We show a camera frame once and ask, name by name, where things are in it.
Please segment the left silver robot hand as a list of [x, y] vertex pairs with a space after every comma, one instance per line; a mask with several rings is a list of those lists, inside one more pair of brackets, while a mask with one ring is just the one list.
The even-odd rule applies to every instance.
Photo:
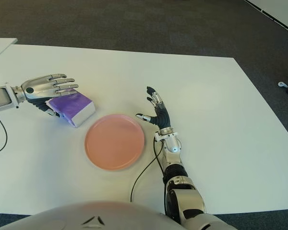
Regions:
[[47, 105], [47, 101], [77, 93], [78, 84], [65, 74], [50, 74], [25, 81], [21, 85], [25, 99], [39, 110], [60, 117], [59, 113]]

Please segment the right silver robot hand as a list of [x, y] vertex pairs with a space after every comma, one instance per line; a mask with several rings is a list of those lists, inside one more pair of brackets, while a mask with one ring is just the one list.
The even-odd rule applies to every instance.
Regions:
[[147, 100], [153, 105], [156, 116], [148, 116], [137, 113], [136, 117], [158, 126], [159, 129], [171, 127], [170, 117], [161, 96], [155, 89], [149, 86], [147, 86], [146, 92], [150, 95], [147, 97]]

